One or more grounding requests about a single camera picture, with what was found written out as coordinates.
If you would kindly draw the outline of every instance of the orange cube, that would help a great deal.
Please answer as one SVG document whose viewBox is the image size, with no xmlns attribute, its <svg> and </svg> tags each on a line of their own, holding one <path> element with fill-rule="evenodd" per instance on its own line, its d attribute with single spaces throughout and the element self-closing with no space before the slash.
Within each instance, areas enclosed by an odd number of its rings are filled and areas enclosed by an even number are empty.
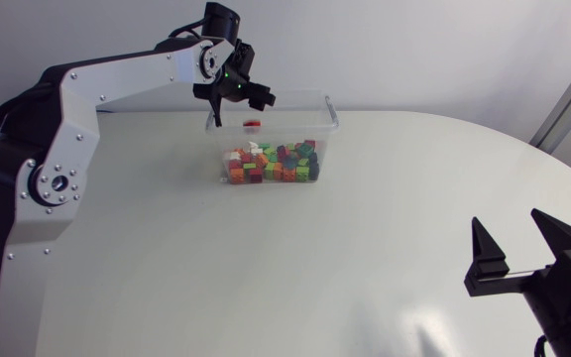
<svg viewBox="0 0 571 357">
<path fill-rule="evenodd" d="M 284 182 L 294 182 L 296 169 L 284 169 Z"/>
<path fill-rule="evenodd" d="M 257 167 L 260 169 L 263 169 L 268 164 L 268 162 L 268 157 L 264 154 L 259 154 L 255 157 L 255 164 L 257 164 Z"/>
<path fill-rule="evenodd" d="M 284 175 L 284 164 L 275 163 L 275 168 L 273 169 L 273 179 L 275 180 L 282 179 L 283 175 Z"/>
<path fill-rule="evenodd" d="M 244 169 L 231 169 L 230 181 L 232 183 L 244 183 Z"/>
</svg>

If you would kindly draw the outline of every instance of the plastic container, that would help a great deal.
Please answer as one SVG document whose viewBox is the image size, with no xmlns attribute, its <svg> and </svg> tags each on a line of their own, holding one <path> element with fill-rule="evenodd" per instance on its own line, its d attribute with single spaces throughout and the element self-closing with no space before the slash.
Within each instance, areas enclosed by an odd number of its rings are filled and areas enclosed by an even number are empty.
<svg viewBox="0 0 571 357">
<path fill-rule="evenodd" d="M 258 111 L 222 101 L 222 126 L 211 112 L 206 133 L 222 154 L 231 183 L 315 182 L 322 171 L 338 117 L 329 96 L 318 90 L 276 91 L 275 106 Z M 244 126 L 259 121 L 261 126 Z"/>
</svg>

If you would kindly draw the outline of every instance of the black cable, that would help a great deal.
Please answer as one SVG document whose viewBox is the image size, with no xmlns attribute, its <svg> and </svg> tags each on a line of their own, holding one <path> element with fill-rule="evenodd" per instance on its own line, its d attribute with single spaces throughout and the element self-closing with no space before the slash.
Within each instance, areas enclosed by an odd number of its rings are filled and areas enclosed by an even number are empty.
<svg viewBox="0 0 571 357">
<path fill-rule="evenodd" d="M 547 338 L 545 335 L 541 335 L 539 339 L 536 340 L 536 344 L 534 345 L 534 357 L 545 357 L 545 342 Z"/>
<path fill-rule="evenodd" d="M 178 28 L 178 29 L 175 29 L 175 30 L 171 31 L 171 33 L 169 34 L 169 37 L 170 37 L 170 38 L 174 38 L 174 37 L 177 37 L 177 35 L 179 35 L 179 34 L 181 34 L 181 33 L 183 33 L 183 32 L 190 32 L 190 33 L 194 34 L 197 38 L 201 39 L 202 37 L 199 36 L 199 35 L 197 35 L 197 33 L 196 33 L 195 31 L 193 31 L 193 29 L 196 28 L 196 27 L 200 27 L 200 26 L 204 25 L 205 23 L 206 23 L 206 18 L 203 18 L 203 19 L 201 19 L 201 20 L 199 20 L 199 21 L 196 21 L 196 22 L 194 22 L 194 23 L 192 23 L 192 24 L 188 24 L 188 25 L 182 26 L 182 27 L 180 27 L 180 28 Z"/>
</svg>

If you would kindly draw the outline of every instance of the white table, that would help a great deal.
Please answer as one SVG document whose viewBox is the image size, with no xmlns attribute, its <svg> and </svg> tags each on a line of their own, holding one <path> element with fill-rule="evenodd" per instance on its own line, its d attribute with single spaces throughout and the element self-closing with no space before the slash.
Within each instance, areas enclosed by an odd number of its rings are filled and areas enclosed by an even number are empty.
<svg viewBox="0 0 571 357">
<path fill-rule="evenodd" d="M 539 269 L 529 213 L 571 224 L 571 169 L 450 118 L 339 116 L 317 183 L 241 186 L 205 113 L 102 116 L 38 355 L 531 355 L 522 296 L 467 295 L 471 218 L 513 272 Z"/>
</svg>

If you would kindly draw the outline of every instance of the white wall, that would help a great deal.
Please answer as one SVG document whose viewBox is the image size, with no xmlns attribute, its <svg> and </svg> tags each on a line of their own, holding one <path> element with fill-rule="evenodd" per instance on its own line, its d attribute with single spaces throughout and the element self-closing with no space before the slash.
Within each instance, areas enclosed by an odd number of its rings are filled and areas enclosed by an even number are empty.
<svg viewBox="0 0 571 357">
<path fill-rule="evenodd" d="M 49 65 L 150 49 L 204 3 L 0 0 L 0 103 Z M 257 52 L 254 80 L 325 89 L 338 109 L 442 114 L 527 141 L 571 80 L 571 0 L 223 3 Z M 179 86 L 110 109 L 196 107 Z"/>
</svg>

